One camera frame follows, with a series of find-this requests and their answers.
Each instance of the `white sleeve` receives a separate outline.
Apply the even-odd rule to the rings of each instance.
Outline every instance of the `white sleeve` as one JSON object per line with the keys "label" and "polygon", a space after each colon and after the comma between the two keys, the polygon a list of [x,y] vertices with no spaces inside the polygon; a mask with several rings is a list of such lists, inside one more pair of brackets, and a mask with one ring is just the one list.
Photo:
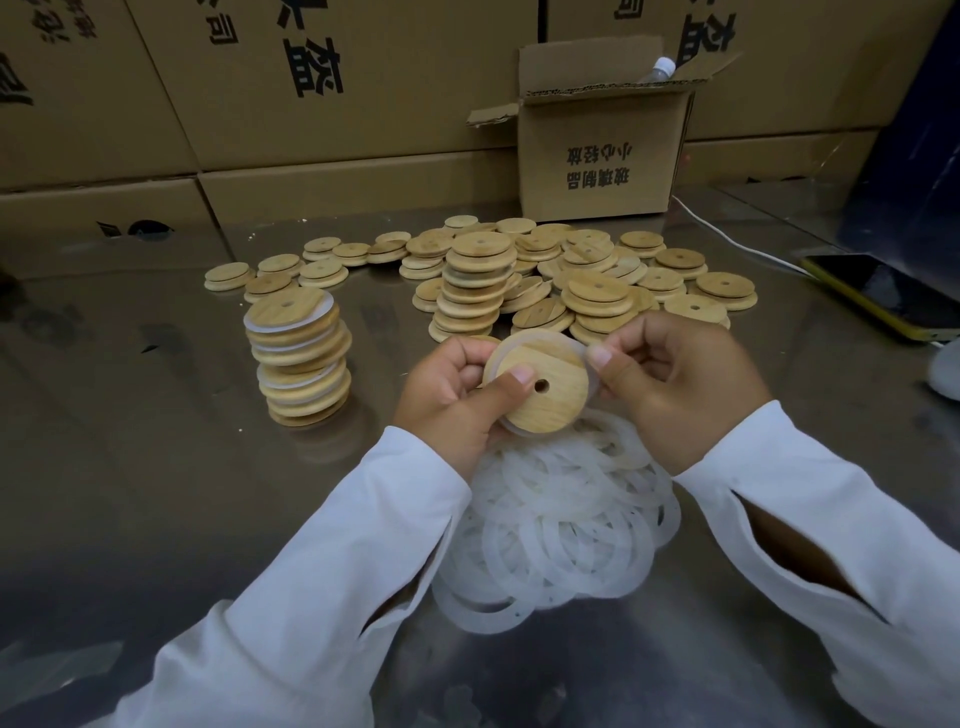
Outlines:
{"label": "white sleeve", "polygon": [[[770,402],[676,478],[733,564],[815,631],[833,682],[888,728],[960,725],[960,554]],[[782,569],[737,493],[828,554],[866,604]]]}
{"label": "white sleeve", "polygon": [[[93,725],[372,725],[373,679],[469,500],[440,456],[387,427],[246,591],[164,645],[153,681]],[[435,548],[413,599],[364,629]]]}

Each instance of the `phone screen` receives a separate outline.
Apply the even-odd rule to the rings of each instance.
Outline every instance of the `phone screen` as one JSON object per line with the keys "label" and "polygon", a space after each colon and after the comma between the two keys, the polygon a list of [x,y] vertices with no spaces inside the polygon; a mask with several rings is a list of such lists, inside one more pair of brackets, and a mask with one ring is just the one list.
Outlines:
{"label": "phone screen", "polygon": [[872,255],[811,255],[809,260],[909,324],[960,328],[960,303]]}

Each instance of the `finger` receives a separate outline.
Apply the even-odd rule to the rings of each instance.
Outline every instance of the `finger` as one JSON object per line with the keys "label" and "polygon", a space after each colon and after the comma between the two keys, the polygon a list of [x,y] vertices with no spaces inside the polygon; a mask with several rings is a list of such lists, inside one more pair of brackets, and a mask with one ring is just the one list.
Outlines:
{"label": "finger", "polygon": [[628,404],[639,402],[660,386],[631,356],[610,349],[605,343],[590,346],[587,360],[607,388]]}
{"label": "finger", "polygon": [[479,364],[480,366],[486,364],[496,346],[493,341],[473,339],[469,336],[451,336],[427,358],[441,357],[453,364],[459,371],[467,364]]}
{"label": "finger", "polygon": [[483,379],[483,367],[479,364],[467,364],[460,370],[460,381],[464,385],[465,392],[472,392],[479,386]]}
{"label": "finger", "polygon": [[618,328],[604,341],[614,351],[632,353],[646,348],[674,356],[703,324],[666,311],[641,313]]}
{"label": "finger", "polygon": [[532,366],[517,364],[470,395],[468,406],[483,426],[490,427],[530,397],[536,378],[537,371]]}
{"label": "finger", "polygon": [[658,379],[659,381],[666,381],[669,379],[670,373],[673,372],[672,364],[657,361],[656,359],[647,359],[646,361],[641,362],[640,366],[643,367],[644,372],[652,376],[654,379]]}

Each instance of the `open cardboard box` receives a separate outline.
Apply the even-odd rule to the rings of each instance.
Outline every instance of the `open cardboard box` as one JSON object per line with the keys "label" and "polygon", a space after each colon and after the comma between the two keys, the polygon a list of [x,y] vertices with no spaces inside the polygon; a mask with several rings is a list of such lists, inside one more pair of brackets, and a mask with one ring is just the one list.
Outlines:
{"label": "open cardboard box", "polygon": [[516,104],[468,126],[517,119],[520,202],[533,220],[664,212],[694,90],[736,60],[699,54],[666,82],[639,82],[663,55],[657,36],[588,38],[520,49]]}

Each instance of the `box flap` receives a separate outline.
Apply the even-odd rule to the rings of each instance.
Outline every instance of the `box flap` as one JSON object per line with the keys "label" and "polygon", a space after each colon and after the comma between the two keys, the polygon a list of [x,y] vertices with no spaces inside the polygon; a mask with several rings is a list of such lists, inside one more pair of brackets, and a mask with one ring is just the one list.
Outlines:
{"label": "box flap", "polygon": [[501,107],[490,107],[489,109],[474,109],[467,117],[467,126],[469,127],[488,127],[492,124],[502,124],[505,121],[516,119],[520,113],[520,104],[504,104]]}
{"label": "box flap", "polygon": [[663,55],[658,36],[596,37],[520,49],[520,97],[639,81]]}
{"label": "box flap", "polygon": [[520,97],[523,104],[681,93],[709,81],[739,58],[739,53],[701,53],[663,83],[640,83],[660,57],[655,36],[590,38],[542,43],[520,49]]}

